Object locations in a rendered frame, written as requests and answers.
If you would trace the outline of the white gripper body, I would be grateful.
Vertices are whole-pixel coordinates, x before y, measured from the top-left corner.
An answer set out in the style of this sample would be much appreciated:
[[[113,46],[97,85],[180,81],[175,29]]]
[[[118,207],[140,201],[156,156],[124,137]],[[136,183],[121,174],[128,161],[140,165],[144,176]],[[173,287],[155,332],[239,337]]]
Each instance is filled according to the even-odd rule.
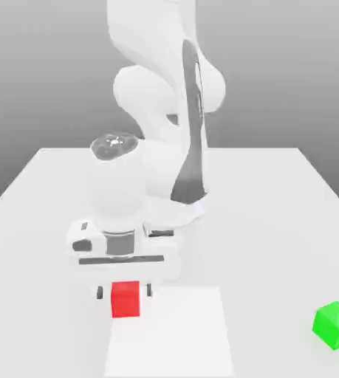
[[[178,255],[147,255],[131,258],[75,259],[69,265],[69,279],[79,284],[104,286],[112,282],[139,281],[143,284],[178,279]]]

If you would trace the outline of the small red cube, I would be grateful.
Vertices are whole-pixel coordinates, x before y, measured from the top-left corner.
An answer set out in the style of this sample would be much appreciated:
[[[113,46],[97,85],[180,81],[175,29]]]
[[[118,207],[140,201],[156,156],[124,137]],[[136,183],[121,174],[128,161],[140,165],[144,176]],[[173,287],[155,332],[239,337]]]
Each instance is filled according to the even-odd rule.
[[[112,317],[140,316],[140,282],[113,282],[111,289]]]

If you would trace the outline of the small green cube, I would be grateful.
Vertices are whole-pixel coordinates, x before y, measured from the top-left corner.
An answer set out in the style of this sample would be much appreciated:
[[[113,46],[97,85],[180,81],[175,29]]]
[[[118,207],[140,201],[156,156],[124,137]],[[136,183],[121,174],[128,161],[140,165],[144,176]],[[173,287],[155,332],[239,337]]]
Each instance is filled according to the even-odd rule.
[[[332,350],[339,349],[339,301],[326,304],[316,311],[312,331]]]

